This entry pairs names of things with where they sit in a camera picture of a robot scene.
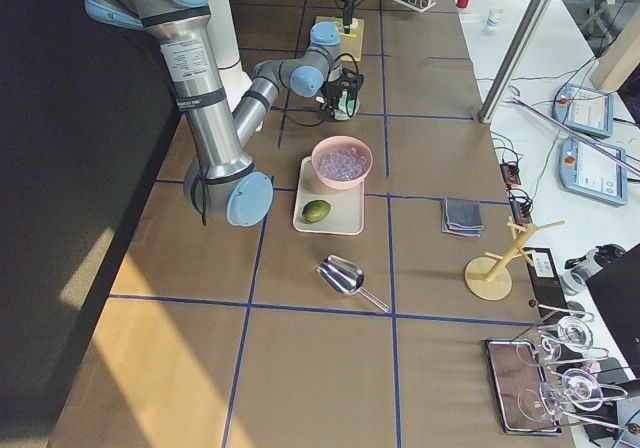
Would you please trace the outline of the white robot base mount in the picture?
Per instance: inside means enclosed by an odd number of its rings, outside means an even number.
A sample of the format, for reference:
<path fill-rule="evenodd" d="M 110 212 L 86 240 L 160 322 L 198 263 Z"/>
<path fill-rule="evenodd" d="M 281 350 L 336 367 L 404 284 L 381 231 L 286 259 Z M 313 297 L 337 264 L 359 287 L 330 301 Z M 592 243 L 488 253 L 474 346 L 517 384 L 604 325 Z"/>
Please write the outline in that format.
<path fill-rule="evenodd" d="M 208 5 L 211 18 L 207 24 L 207 36 L 229 107 L 233 110 L 252 81 L 242 67 L 229 0 L 209 0 Z"/>

